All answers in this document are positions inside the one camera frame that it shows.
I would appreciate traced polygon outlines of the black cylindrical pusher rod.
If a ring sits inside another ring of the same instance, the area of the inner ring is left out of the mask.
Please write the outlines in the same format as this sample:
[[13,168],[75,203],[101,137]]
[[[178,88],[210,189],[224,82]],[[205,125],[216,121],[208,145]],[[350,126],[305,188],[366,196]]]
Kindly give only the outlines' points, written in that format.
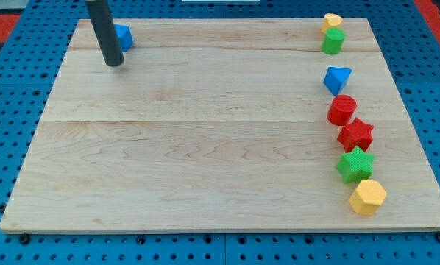
[[121,65],[124,55],[107,0],[85,0],[85,6],[105,64],[112,67]]

